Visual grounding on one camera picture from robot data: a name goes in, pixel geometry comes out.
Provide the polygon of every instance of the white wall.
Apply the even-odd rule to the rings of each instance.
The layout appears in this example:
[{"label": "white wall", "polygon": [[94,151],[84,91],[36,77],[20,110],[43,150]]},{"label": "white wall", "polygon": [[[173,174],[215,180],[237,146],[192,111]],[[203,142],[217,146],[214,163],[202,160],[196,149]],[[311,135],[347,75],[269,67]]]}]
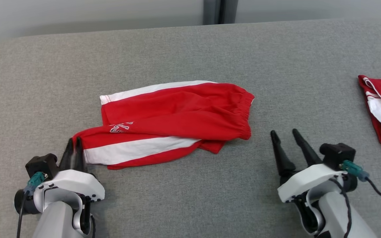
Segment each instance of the white wall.
[{"label": "white wall", "polygon": [[202,24],[203,0],[0,0],[0,40]]},{"label": "white wall", "polygon": [[381,0],[239,0],[236,23],[381,18]]},{"label": "white wall", "polygon": [[[204,0],[0,0],[0,40],[201,25]],[[381,18],[381,0],[239,0],[236,23]]]}]

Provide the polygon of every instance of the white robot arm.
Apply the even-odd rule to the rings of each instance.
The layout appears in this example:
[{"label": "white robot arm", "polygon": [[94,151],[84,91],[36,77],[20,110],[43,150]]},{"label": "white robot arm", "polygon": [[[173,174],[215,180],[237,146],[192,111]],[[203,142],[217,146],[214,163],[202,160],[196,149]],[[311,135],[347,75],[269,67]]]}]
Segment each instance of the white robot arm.
[{"label": "white robot arm", "polygon": [[346,192],[357,187],[357,177],[341,166],[343,161],[354,160],[355,149],[343,143],[323,144],[320,152],[325,158],[322,161],[296,129],[292,132],[308,168],[295,171],[295,165],[281,148],[280,139],[271,131],[281,176],[277,191],[282,202],[296,205],[307,234],[316,238],[376,238],[346,196]]},{"label": "white robot arm", "polygon": [[26,164],[31,180],[15,196],[15,209],[20,215],[17,237],[23,214],[42,213],[34,238],[94,238],[91,203],[103,200],[105,189],[93,174],[86,172],[80,138],[75,149],[70,139],[60,166],[56,162],[57,157],[48,154]]}]

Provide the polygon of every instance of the gray table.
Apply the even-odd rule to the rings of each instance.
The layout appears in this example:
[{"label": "gray table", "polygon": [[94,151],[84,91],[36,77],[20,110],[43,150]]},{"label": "gray table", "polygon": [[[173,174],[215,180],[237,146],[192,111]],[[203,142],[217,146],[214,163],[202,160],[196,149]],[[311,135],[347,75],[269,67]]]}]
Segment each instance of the gray table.
[{"label": "gray table", "polygon": [[[97,237],[307,237],[280,202],[269,138],[299,168],[292,128],[313,148],[343,142],[381,190],[381,145],[357,75],[381,78],[381,21],[315,20],[31,36],[0,44],[0,237],[14,237],[17,189],[35,155],[60,157],[69,137],[101,125],[99,95],[157,83],[235,83],[256,96],[250,140],[153,166],[109,171],[95,203]],[[381,197],[349,194],[381,237]],[[30,237],[39,216],[23,218]]]}]

